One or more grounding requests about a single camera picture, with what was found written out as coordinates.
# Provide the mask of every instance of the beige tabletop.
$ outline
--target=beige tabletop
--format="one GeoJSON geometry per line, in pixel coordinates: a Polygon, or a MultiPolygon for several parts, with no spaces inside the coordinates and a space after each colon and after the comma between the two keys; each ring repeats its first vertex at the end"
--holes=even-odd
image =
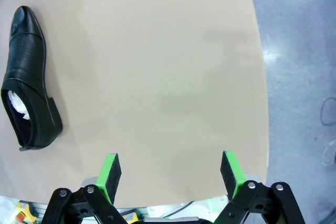
{"type": "Polygon", "coordinates": [[[252,0],[0,0],[1,76],[20,5],[46,37],[47,91],[64,131],[20,152],[0,106],[0,195],[47,203],[115,152],[117,207],[223,195],[224,149],[265,181],[268,104],[252,0]]]}

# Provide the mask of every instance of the black leather shoe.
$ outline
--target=black leather shoe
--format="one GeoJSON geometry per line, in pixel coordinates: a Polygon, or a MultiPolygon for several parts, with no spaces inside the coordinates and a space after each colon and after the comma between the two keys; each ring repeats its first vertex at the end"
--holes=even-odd
{"type": "Polygon", "coordinates": [[[63,129],[55,102],[46,91],[46,43],[33,11],[27,6],[16,10],[10,30],[2,102],[22,146],[20,150],[43,148],[63,129]],[[23,101],[30,120],[23,119],[23,114],[14,109],[8,97],[9,90],[23,101]]]}

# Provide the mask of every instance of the metal screw head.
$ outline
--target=metal screw head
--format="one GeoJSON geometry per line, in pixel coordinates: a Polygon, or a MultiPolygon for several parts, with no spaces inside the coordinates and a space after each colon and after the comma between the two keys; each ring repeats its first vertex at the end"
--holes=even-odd
{"type": "Polygon", "coordinates": [[[254,189],[254,188],[256,188],[256,185],[255,185],[253,182],[249,182],[249,183],[247,184],[247,186],[248,186],[248,188],[250,188],[250,189],[254,189]]]}
{"type": "Polygon", "coordinates": [[[62,190],[60,193],[60,196],[61,197],[64,197],[64,196],[66,196],[66,194],[67,194],[67,191],[65,191],[65,190],[62,190]]]}
{"type": "Polygon", "coordinates": [[[283,190],[283,186],[278,184],[276,187],[275,187],[278,191],[282,191],[283,190]]]}
{"type": "Polygon", "coordinates": [[[95,189],[92,186],[89,186],[88,193],[92,194],[95,189]]]}

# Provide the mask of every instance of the gray floor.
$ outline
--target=gray floor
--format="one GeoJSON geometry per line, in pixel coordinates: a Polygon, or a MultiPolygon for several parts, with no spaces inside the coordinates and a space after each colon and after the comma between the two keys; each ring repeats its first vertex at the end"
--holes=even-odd
{"type": "MultiPolygon", "coordinates": [[[[267,73],[267,184],[287,182],[306,223],[319,223],[336,207],[336,164],[321,164],[336,125],[320,121],[323,101],[336,97],[336,0],[253,1],[267,73]]],[[[323,118],[336,120],[336,101],[323,118]]]]}

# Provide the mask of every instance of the cable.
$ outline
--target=cable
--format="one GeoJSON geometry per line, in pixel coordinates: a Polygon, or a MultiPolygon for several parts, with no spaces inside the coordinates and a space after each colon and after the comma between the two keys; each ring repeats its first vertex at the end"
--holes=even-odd
{"type": "Polygon", "coordinates": [[[328,97],[328,98],[325,99],[325,101],[322,103],[322,107],[321,107],[321,111],[320,111],[320,121],[321,121],[321,123],[322,123],[323,125],[325,125],[325,126],[332,126],[332,125],[336,124],[336,121],[333,121],[333,122],[331,122],[331,123],[326,123],[326,122],[323,121],[323,119],[322,119],[322,112],[323,112],[324,105],[325,105],[326,102],[329,101],[329,100],[334,100],[334,101],[336,101],[336,98],[335,98],[335,97],[328,97]]]}
{"type": "Polygon", "coordinates": [[[188,204],[185,204],[185,205],[184,205],[183,207],[181,207],[180,209],[178,209],[178,210],[172,212],[171,214],[168,214],[168,215],[166,215],[166,216],[163,216],[163,217],[161,217],[161,218],[167,218],[167,217],[169,217],[169,216],[171,216],[171,215],[174,215],[174,214],[176,214],[176,213],[178,213],[178,212],[181,212],[183,209],[187,208],[187,207],[190,206],[192,203],[194,203],[194,201],[190,201],[188,204]]]}

